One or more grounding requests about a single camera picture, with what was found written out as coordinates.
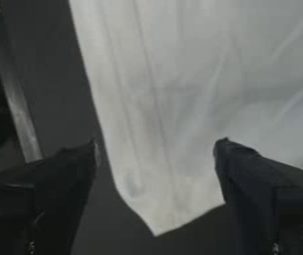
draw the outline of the dark background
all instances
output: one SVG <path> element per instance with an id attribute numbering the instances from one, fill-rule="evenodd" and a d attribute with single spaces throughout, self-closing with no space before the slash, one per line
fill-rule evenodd
<path id="1" fill-rule="evenodd" d="M 102 144 L 68 1 L 3 0 L 1 9 L 43 155 L 92 137 Z M 116 192 L 104 147 L 101 155 L 76 255 L 241 254 L 224 206 L 153 238 Z"/>

